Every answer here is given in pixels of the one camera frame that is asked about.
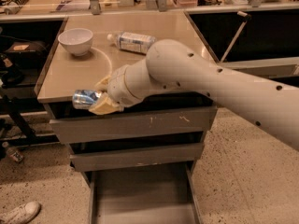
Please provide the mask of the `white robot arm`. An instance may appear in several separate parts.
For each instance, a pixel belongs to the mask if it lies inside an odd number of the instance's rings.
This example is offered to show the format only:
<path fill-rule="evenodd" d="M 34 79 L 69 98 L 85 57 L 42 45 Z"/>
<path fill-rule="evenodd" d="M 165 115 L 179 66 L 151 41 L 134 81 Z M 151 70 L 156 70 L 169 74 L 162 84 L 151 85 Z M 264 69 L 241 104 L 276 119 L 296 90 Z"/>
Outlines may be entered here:
<path fill-rule="evenodd" d="M 101 80 L 90 111 L 122 111 L 169 91 L 195 91 L 299 150 L 299 89 L 220 67 L 170 39 L 154 43 L 146 57 Z"/>

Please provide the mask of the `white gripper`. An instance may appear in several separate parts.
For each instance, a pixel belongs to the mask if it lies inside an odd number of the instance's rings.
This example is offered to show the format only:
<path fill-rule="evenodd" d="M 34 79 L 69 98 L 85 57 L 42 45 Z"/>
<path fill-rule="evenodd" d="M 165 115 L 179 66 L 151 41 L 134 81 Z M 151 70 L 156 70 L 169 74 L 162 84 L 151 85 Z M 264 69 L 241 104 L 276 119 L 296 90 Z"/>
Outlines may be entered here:
<path fill-rule="evenodd" d="M 143 101 L 136 96 L 136 90 L 143 76 L 143 64 L 124 65 L 115 70 L 111 77 L 103 77 L 94 85 L 96 91 L 102 92 L 89 111 L 96 115 L 122 112 L 124 107 L 131 107 Z"/>

